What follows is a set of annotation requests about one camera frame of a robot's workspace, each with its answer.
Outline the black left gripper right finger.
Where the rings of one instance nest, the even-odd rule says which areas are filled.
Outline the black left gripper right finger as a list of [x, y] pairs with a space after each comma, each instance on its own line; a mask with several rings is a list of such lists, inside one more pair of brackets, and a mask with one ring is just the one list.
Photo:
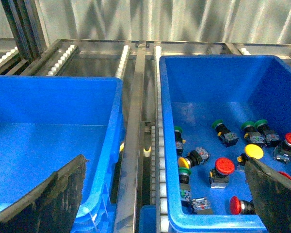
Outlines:
[[250, 158], [245, 176], [256, 214], [270, 233], [291, 233], [291, 180]]

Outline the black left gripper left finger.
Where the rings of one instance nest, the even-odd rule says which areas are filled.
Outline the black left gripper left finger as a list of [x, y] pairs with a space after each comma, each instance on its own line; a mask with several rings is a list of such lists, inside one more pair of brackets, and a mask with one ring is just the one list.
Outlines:
[[87, 159], [76, 156], [0, 211], [0, 233], [69, 233], [82, 201]]

